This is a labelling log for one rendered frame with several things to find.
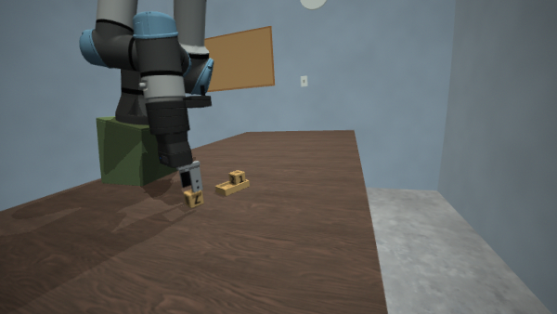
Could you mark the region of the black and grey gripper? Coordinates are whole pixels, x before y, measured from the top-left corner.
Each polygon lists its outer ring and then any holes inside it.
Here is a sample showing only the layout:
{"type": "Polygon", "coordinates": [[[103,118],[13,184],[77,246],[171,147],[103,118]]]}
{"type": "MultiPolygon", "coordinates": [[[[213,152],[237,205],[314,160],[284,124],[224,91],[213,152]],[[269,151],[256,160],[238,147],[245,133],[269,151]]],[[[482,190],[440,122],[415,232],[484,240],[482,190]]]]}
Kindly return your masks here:
{"type": "Polygon", "coordinates": [[[152,75],[142,77],[141,81],[139,87],[149,101],[146,103],[149,130],[152,135],[159,135],[156,138],[160,164],[180,170],[182,188],[191,183],[192,192],[203,190],[201,164],[193,162],[188,144],[187,108],[212,106],[211,96],[205,96],[201,85],[201,96],[186,97],[182,76],[152,75]]]}

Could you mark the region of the tan wooden cube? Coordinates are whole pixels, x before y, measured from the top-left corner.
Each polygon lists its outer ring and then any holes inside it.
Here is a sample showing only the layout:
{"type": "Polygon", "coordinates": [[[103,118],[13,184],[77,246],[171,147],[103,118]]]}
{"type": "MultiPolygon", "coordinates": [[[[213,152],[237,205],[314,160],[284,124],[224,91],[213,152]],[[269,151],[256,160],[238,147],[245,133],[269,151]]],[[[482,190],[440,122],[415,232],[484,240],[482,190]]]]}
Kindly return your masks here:
{"type": "Polygon", "coordinates": [[[234,172],[229,173],[229,182],[231,185],[237,185],[246,181],[245,172],[237,170],[234,172]]]}
{"type": "Polygon", "coordinates": [[[202,191],[192,192],[188,190],[184,192],[185,204],[190,208],[194,208],[201,204],[204,204],[202,191]]]}

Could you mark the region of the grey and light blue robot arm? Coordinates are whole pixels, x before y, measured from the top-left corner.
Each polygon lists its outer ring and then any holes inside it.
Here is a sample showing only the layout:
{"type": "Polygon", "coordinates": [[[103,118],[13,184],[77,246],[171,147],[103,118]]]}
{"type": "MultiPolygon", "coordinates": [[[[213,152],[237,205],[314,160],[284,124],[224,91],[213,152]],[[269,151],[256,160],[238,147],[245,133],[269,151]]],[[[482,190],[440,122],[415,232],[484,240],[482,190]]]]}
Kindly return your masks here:
{"type": "Polygon", "coordinates": [[[200,95],[204,85],[206,94],[214,60],[204,45],[206,0],[174,0],[174,19],[155,11],[136,14],[137,2],[97,0],[96,29],[83,31],[79,45],[90,64],[121,69],[115,120],[149,125],[142,76],[182,76],[185,93],[200,95]]]}

